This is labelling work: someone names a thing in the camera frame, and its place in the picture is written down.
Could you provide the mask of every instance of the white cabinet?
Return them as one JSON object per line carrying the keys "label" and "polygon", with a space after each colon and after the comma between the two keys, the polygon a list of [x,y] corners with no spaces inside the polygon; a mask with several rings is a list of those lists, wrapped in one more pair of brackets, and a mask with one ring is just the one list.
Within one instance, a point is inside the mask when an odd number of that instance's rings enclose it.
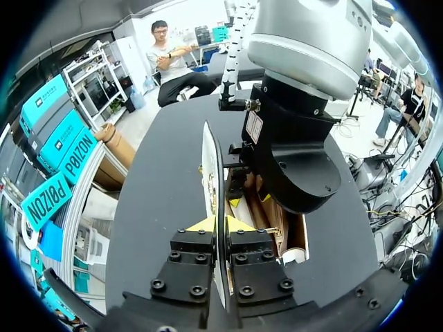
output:
{"label": "white cabinet", "polygon": [[143,82],[146,80],[147,73],[138,53],[134,38],[124,37],[117,39],[110,44],[109,48],[114,57],[114,61],[120,61],[122,68],[125,71],[125,75],[131,77],[132,84],[135,88],[139,92],[145,93],[146,90],[143,86]]}

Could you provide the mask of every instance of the jeans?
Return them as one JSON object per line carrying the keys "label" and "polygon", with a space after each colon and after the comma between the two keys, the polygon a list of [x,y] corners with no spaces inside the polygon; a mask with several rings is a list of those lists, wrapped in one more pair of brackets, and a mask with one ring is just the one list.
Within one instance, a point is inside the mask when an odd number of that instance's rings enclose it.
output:
{"label": "jeans", "polygon": [[[383,110],[383,117],[381,118],[377,129],[375,129],[375,133],[378,135],[378,137],[385,138],[386,132],[388,130],[389,121],[393,121],[394,123],[399,124],[402,118],[403,116],[401,116],[400,111],[396,111],[394,109],[391,109],[390,107],[386,107]],[[410,131],[409,128],[406,128],[406,142],[408,143],[408,147],[413,140],[413,133]]]}
{"label": "jeans", "polygon": [[174,78],[160,86],[159,106],[164,107],[177,102],[180,91],[187,86],[196,86],[199,90],[191,95],[191,98],[200,97],[202,95],[210,95],[217,86],[204,73],[188,73],[184,76]]}

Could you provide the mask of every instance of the glasses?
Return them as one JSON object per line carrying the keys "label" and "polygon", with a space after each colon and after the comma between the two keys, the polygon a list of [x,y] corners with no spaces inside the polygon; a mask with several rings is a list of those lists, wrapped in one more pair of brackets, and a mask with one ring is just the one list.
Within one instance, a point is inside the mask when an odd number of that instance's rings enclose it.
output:
{"label": "glasses", "polygon": [[154,31],[154,33],[156,35],[166,35],[166,33],[168,33],[168,30],[159,30],[159,31]]}

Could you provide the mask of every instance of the label sticker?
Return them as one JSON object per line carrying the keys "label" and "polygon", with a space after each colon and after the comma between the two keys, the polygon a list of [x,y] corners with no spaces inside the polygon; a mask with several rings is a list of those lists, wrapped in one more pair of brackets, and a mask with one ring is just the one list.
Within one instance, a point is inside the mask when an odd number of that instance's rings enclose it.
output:
{"label": "label sticker", "polygon": [[31,192],[21,203],[21,208],[33,230],[38,232],[71,197],[64,175],[57,173]]}
{"label": "label sticker", "polygon": [[257,115],[255,112],[249,112],[248,113],[248,122],[246,123],[246,132],[249,134],[249,136],[252,137],[252,130],[254,128],[254,122]]}
{"label": "label sticker", "polygon": [[260,119],[260,117],[255,114],[255,122],[251,134],[251,138],[255,144],[257,144],[258,142],[258,138],[260,137],[260,132],[262,131],[262,127],[263,127],[263,120]]}
{"label": "label sticker", "polygon": [[87,128],[84,128],[74,140],[59,167],[70,184],[77,183],[83,167],[96,145],[97,140]]}

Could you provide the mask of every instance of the ceiling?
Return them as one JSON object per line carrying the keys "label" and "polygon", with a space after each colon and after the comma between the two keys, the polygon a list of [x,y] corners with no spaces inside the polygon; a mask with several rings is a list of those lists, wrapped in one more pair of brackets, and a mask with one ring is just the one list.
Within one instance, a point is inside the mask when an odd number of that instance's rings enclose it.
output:
{"label": "ceiling", "polygon": [[112,31],[130,15],[148,13],[154,5],[170,0],[59,0],[33,33],[16,65],[23,75],[53,51],[81,39]]}

